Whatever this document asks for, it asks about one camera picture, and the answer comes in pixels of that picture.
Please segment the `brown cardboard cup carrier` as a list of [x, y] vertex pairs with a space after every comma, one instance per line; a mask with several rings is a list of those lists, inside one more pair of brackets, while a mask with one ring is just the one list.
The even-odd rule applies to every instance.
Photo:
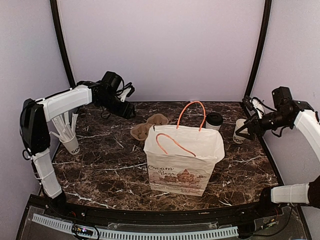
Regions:
[[149, 117], [146, 123], [136, 125], [130, 130], [131, 136], [138, 141], [145, 141], [149, 134], [149, 129], [153, 126], [167, 125], [169, 119], [161, 113]]

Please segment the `white paper coffee cup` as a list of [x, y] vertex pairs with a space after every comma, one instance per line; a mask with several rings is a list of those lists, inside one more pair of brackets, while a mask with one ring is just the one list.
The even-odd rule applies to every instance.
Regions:
[[235, 122], [235, 128], [234, 128], [234, 132], [233, 132], [233, 137], [232, 137], [232, 139], [233, 139], [233, 141], [234, 141], [236, 144], [238, 144], [238, 145], [242, 144], [242, 143], [244, 142], [244, 140], [246, 139], [245, 137], [243, 137], [243, 136], [241, 136], [241, 135], [246, 135], [246, 136], [249, 135], [249, 132], [248, 132], [248, 129], [247, 129], [247, 128], [243, 128], [243, 129], [239, 132], [240, 135], [237, 134], [237, 131], [238, 131], [241, 127], [243, 127], [243, 126], [245, 125], [245, 121], [246, 121], [246, 119], [244, 119], [244, 118], [239, 118], [239, 119]]

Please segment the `bundle of straws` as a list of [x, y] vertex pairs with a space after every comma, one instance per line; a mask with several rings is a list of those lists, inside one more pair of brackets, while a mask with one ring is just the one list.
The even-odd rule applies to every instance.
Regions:
[[57, 130], [57, 133], [54, 131], [50, 131], [49, 133], [57, 137], [63, 143], [71, 141], [76, 136], [77, 118], [78, 114], [72, 113], [70, 121], [68, 111], [54, 117], [51, 121]]

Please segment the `single black cup lid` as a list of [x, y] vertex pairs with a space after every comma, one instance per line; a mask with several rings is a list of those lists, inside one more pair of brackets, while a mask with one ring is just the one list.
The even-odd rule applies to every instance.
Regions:
[[224, 119], [218, 112], [210, 112], [206, 115], [205, 121], [212, 126], [220, 126], [223, 124]]

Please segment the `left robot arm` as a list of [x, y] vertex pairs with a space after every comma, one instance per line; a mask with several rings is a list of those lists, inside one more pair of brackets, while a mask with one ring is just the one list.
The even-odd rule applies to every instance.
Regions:
[[31, 164], [36, 179], [45, 194], [51, 198], [64, 198], [50, 157], [51, 137], [48, 122], [69, 111], [88, 104], [104, 107], [112, 114], [124, 119], [134, 118], [135, 106], [126, 100], [135, 91], [132, 83], [119, 90], [116, 86], [99, 80], [80, 81], [76, 87], [56, 93], [50, 97], [23, 103], [20, 114], [19, 131], [24, 152]]

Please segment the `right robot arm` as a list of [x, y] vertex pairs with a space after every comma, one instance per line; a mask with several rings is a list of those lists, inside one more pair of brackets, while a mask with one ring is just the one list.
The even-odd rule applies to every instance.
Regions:
[[[311, 105], [302, 100], [294, 100], [289, 87], [280, 86], [272, 92], [273, 108], [265, 112], [267, 105], [257, 97], [246, 95], [244, 106], [253, 112], [244, 124], [235, 131], [239, 137], [254, 140], [266, 131], [297, 129], [308, 142], [315, 155], [320, 155], [320, 117]], [[277, 204], [300, 204], [314, 208], [320, 207], [320, 179], [309, 183], [298, 183], [266, 187], [262, 190], [255, 213], [266, 217]]]

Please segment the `paper cup holding straws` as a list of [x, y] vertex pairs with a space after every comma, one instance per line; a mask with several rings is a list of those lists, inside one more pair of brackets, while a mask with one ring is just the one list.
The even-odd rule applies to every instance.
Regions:
[[73, 138], [67, 141], [60, 140], [60, 142], [64, 145], [64, 147], [71, 155], [76, 155], [80, 152], [80, 145], [78, 143], [76, 135], [74, 135]]

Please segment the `white paper takeout bag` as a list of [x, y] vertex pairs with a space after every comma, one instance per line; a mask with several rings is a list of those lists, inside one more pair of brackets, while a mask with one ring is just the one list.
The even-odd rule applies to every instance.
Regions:
[[152, 190], [200, 197], [225, 157], [219, 131], [180, 123], [153, 125], [143, 150]]

